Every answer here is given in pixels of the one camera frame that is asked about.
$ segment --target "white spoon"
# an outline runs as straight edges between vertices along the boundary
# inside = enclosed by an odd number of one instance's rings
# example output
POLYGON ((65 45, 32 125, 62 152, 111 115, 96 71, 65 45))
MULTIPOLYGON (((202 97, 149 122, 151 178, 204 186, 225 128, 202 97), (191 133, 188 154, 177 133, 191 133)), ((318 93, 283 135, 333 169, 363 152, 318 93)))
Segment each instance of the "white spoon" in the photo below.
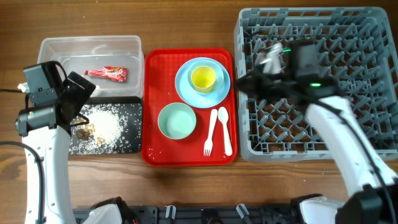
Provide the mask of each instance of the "white spoon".
POLYGON ((229 138, 229 132, 226 126, 226 122, 228 121, 228 112, 223 106, 218 109, 218 119, 221 121, 221 123, 223 123, 225 154, 227 156, 232 156, 231 140, 229 138))

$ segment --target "dish rack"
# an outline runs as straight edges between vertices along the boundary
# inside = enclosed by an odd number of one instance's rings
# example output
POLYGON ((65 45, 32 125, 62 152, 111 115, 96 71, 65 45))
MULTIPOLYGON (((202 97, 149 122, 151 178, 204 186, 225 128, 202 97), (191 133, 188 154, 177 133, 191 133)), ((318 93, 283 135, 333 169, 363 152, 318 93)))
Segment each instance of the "dish rack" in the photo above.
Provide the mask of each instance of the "dish rack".
MULTIPOLYGON (((378 7, 243 9, 234 29, 238 77, 254 68, 261 47, 299 39, 315 40, 318 61, 339 79, 379 155, 397 159, 398 58, 386 12, 378 7)), ((247 161, 331 159, 290 100, 255 100, 239 92, 238 116, 247 161)))

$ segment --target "light blue bowl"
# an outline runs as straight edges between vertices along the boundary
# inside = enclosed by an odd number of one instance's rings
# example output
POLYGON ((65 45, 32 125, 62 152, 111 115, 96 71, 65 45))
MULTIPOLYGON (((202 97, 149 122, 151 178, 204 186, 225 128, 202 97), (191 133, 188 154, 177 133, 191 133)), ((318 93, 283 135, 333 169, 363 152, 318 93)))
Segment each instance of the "light blue bowl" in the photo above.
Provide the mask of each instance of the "light blue bowl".
POLYGON ((171 103, 159 113, 157 124, 164 136, 178 140, 192 133, 197 125, 197 117, 185 103, 171 103))
POLYGON ((210 93, 213 93, 214 91, 217 91, 220 87, 223 86, 224 73, 223 73, 221 67, 218 66, 216 63, 211 62, 211 61, 206 60, 206 59, 203 59, 203 60, 200 60, 200 61, 195 62, 195 63, 192 64, 192 66, 188 70, 187 78, 188 78, 189 85, 192 87, 193 90, 195 90, 195 92, 197 92, 199 95, 206 96, 206 95, 209 95, 210 93), (201 93, 199 91, 196 91, 196 89, 195 89, 195 87, 193 86, 193 83, 192 83, 192 73, 193 73, 193 71, 196 68, 201 67, 201 66, 210 67, 216 73, 216 81, 215 81, 215 83, 213 85, 213 88, 211 89, 211 91, 209 93, 201 93))

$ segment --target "plastic container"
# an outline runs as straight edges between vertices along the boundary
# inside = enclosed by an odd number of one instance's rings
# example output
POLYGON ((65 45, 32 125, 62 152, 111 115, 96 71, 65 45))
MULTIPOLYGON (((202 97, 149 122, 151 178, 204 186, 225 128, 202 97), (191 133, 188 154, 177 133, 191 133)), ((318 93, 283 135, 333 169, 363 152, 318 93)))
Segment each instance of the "plastic container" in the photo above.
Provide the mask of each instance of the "plastic container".
POLYGON ((71 71, 97 85, 91 97, 138 96, 142 98, 144 55, 138 36, 59 37, 43 40, 37 63, 56 60, 67 74, 71 71), (84 75, 103 66, 127 68, 125 83, 84 75))
MULTIPOLYGON (((264 45, 315 39, 318 60, 330 66, 352 99, 362 129, 383 159, 398 158, 397 53, 386 12, 378 7, 249 8, 234 30, 238 77, 264 45)), ((241 155, 247 161, 331 159, 322 139, 289 101, 239 93, 241 155)))
POLYGON ((150 52, 145 61, 144 114, 142 117, 142 158, 152 166, 215 166, 226 165, 238 154, 236 133, 235 96, 230 88, 226 98, 212 108, 194 108, 197 124, 193 132, 180 140, 164 136, 157 125, 160 111, 168 104, 181 102, 175 89, 175 76, 187 61, 208 57, 218 61, 228 71, 233 86, 233 63, 231 55, 220 48, 159 49, 150 52), (233 148, 232 156, 224 149, 223 125, 217 121, 213 133, 213 150, 205 157, 204 145, 208 136, 210 113, 213 108, 224 106, 229 114, 228 130, 233 148))

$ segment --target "plastic fork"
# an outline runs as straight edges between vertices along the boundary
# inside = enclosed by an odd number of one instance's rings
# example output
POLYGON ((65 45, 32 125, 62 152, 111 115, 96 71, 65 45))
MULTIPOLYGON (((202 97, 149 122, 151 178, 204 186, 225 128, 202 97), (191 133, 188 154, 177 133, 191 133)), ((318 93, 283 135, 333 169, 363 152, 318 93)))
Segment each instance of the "plastic fork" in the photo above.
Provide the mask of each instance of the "plastic fork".
POLYGON ((214 127, 216 126, 217 114, 217 109, 212 109, 210 114, 209 135, 207 136, 207 140, 205 141, 205 150, 203 153, 204 156, 210 156, 211 150, 213 149, 213 141, 211 140, 211 138, 213 137, 214 127))

